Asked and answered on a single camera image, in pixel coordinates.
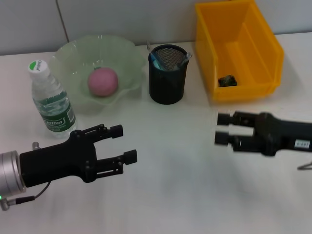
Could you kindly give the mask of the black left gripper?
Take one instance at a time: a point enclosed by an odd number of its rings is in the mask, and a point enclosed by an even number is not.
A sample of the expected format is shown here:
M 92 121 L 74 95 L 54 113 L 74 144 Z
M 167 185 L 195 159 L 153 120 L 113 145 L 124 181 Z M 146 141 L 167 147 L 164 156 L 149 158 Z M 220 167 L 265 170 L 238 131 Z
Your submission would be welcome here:
M 94 143 L 123 136 L 122 125 L 107 128 L 100 124 L 76 130 L 63 143 L 20 154 L 20 170 L 27 188 L 67 176 L 91 183 L 97 176 L 123 174 L 123 165 L 137 162 L 137 151 L 97 161 Z

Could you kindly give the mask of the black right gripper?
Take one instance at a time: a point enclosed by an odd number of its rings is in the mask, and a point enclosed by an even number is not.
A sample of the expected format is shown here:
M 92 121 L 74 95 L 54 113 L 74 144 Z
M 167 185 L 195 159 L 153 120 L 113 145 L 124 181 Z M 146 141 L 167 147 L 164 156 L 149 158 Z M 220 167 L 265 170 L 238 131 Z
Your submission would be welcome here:
M 275 156 L 279 150 L 312 151 L 312 124 L 282 120 L 270 113 L 218 113 L 217 125 L 254 127 L 255 136 L 230 135 L 216 132 L 215 145 L 231 145 L 235 152 L 262 153 Z

